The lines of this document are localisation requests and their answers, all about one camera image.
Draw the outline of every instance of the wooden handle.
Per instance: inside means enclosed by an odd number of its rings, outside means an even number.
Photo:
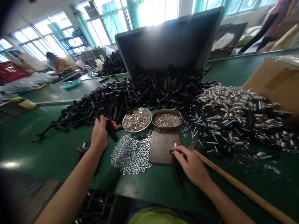
[[[211,162],[209,159],[207,159],[205,156],[200,154],[199,152],[195,151],[199,155],[199,157],[202,159],[203,163],[212,168],[214,171],[216,171],[220,176],[222,176],[226,181],[228,181],[231,185],[233,185],[235,188],[237,188],[239,191],[241,191],[243,194],[245,194],[249,199],[257,203],[261,208],[263,208],[265,211],[267,211],[270,215],[272,215],[275,219],[277,219],[281,223],[297,223],[294,220],[292,220],[289,216],[284,214],[282,211],[275,208],[273,205],[271,205],[269,202],[267,202],[265,199],[261,198],[258,194],[250,190],[248,187],[246,187],[244,184],[242,184],[240,181],[238,181],[236,178],[234,178],[232,175],[225,172],[223,169],[218,167],[215,163]]]

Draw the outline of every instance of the green curtain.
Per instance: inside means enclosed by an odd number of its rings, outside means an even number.
[[[226,19],[226,17],[227,17],[227,14],[228,14],[228,10],[230,9],[230,6],[231,6],[231,3],[232,3],[232,1],[233,0],[226,0],[225,2],[224,2],[224,16],[223,16],[223,20],[225,20]]]
[[[53,34],[57,40],[62,40],[64,38],[66,38],[63,30],[60,28],[60,26],[58,25],[57,22],[48,24],[48,27],[53,32]],[[63,48],[63,50],[66,50],[66,51],[68,50],[68,46],[64,43],[64,41],[58,41],[58,44]]]
[[[118,14],[115,1],[102,5],[103,21],[113,43],[115,42],[115,35],[124,32],[124,27]]]
[[[202,12],[206,10],[206,5],[204,5],[204,0],[195,0],[195,7],[194,7],[194,13],[197,12]],[[228,10],[230,8],[232,0],[225,0],[224,2],[224,9],[225,9],[225,13],[223,16],[223,19],[225,19],[227,17],[228,14]]]
[[[133,29],[140,27],[138,6],[143,2],[144,0],[127,0],[128,12],[129,12]]]
[[[86,38],[88,45],[91,48],[95,48],[96,47],[96,42],[94,41],[94,38],[90,33],[90,30],[87,26],[87,22],[83,18],[82,12],[80,12],[79,10],[74,10],[73,14],[74,14],[74,17],[76,18],[77,22],[80,25],[81,32],[84,35],[84,37]]]
[[[205,11],[206,6],[203,4],[204,4],[204,0],[196,0],[195,7],[194,7],[194,13]]]

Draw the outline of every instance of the black pants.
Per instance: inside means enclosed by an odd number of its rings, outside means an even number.
[[[279,13],[270,15],[268,17],[268,19],[266,20],[265,24],[262,26],[261,30],[251,39],[251,41],[248,44],[246,44],[244,47],[242,47],[239,52],[244,53],[248,48],[250,48],[252,45],[254,45],[255,42],[257,42],[259,39],[261,39],[265,35],[267,30],[270,28],[270,26],[274,23],[278,14]],[[271,40],[271,37],[264,37],[262,42],[259,44],[258,48],[256,49],[256,51],[265,47],[270,40]]]

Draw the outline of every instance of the person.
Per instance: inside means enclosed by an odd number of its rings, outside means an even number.
[[[290,16],[297,3],[298,0],[279,0],[260,31],[250,40],[248,44],[239,50],[238,54],[244,53],[263,36],[264,38],[259,43],[256,51],[264,48],[272,39],[276,30],[285,24],[287,18]]]
[[[58,57],[56,54],[53,54],[52,52],[47,52],[46,57],[49,61],[54,63],[56,72],[63,72],[65,70],[75,70],[67,60]]]
[[[91,135],[91,145],[79,163],[76,165],[65,183],[50,200],[36,224],[46,223],[72,223],[83,203],[92,181],[93,174],[108,144],[108,134],[105,129],[106,118],[104,116],[95,120]],[[119,126],[111,121],[114,129]],[[202,160],[195,152],[184,146],[173,148],[179,163],[182,165],[187,177],[202,190],[214,203],[225,223],[254,223],[238,206],[236,206],[212,181]],[[177,151],[187,155],[187,161]],[[180,216],[171,208],[158,206],[144,208],[137,211],[130,219],[130,224],[147,223],[188,223],[188,217]]]

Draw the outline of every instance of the red crate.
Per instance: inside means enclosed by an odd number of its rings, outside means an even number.
[[[6,83],[31,76],[30,72],[13,62],[0,63],[0,86]]]

